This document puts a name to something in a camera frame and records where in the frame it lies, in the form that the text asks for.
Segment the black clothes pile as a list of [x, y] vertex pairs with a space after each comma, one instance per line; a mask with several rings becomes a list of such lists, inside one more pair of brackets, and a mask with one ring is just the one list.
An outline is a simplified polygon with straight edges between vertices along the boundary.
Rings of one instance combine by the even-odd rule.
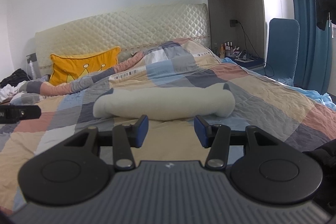
[[17, 69], [9, 77], [3, 79], [0, 83], [0, 87], [4, 88], [7, 85], [16, 87], [23, 81], [29, 81], [29, 76], [23, 69]]

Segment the blue chair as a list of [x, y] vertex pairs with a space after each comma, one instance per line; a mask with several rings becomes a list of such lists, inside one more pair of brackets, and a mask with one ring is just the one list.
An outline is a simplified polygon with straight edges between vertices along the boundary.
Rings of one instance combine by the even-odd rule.
[[295, 19], [273, 18], [269, 23], [265, 75], [293, 86], [299, 46], [299, 23]]

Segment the grey paper bag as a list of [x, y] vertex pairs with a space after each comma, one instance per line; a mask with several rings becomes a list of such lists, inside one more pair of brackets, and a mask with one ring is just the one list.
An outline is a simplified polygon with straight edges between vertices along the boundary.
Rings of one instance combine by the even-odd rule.
[[29, 76], [29, 78], [32, 80], [40, 79], [42, 75], [39, 69], [37, 54], [31, 53], [27, 55], [26, 60], [27, 60], [27, 75]]

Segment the yellow crown pillow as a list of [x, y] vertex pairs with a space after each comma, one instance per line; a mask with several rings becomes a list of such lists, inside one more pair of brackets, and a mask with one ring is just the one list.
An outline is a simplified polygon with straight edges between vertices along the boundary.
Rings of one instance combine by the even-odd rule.
[[56, 86], [70, 83], [93, 72], [104, 71], [118, 64], [120, 52], [120, 47], [114, 47], [107, 51], [84, 55], [51, 54], [52, 74], [49, 82]]

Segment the blue curtain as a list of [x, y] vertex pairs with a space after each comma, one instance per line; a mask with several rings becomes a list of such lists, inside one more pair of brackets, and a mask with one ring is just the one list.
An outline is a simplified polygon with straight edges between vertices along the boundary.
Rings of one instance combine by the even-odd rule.
[[332, 64], [332, 28], [317, 26], [315, 0], [293, 0], [294, 18], [299, 23], [299, 46], [294, 85], [327, 92]]

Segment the white striped fleece sweater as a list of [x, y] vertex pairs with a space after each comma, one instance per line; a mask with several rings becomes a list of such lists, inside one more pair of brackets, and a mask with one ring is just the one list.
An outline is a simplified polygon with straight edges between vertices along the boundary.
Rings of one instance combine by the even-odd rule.
[[226, 84], [206, 88], [170, 87], [138, 90], [111, 89], [93, 105], [96, 118], [139, 118], [147, 115], [156, 121], [211, 115], [227, 118], [235, 108], [235, 98]]

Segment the cream quilted headboard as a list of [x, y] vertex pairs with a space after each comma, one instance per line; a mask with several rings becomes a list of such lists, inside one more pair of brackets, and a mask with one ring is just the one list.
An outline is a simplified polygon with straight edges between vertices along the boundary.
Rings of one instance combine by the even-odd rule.
[[119, 46], [123, 62], [139, 50], [176, 38], [193, 39], [209, 48], [210, 21], [206, 4], [173, 3], [134, 6], [64, 23], [35, 34], [42, 75], [52, 73], [51, 54], [84, 55]]

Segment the bedside table with items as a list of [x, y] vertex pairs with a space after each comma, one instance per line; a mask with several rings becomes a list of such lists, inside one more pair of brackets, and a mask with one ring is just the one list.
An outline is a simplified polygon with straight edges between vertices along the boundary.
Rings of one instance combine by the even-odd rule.
[[246, 69], [260, 69], [265, 67], [265, 61], [261, 57], [249, 54], [246, 50], [241, 50], [231, 41], [213, 46], [213, 52], [220, 58], [222, 63], [237, 64]]

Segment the white clothes pile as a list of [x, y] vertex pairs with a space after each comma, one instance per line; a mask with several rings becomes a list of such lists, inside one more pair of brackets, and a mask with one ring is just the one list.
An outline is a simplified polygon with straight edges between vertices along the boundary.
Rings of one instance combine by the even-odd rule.
[[12, 98], [15, 94], [18, 93], [20, 87], [25, 83], [25, 81], [22, 81], [21, 83], [17, 84], [17, 86], [7, 84], [3, 88], [0, 88], [0, 103], [3, 103], [6, 100]]

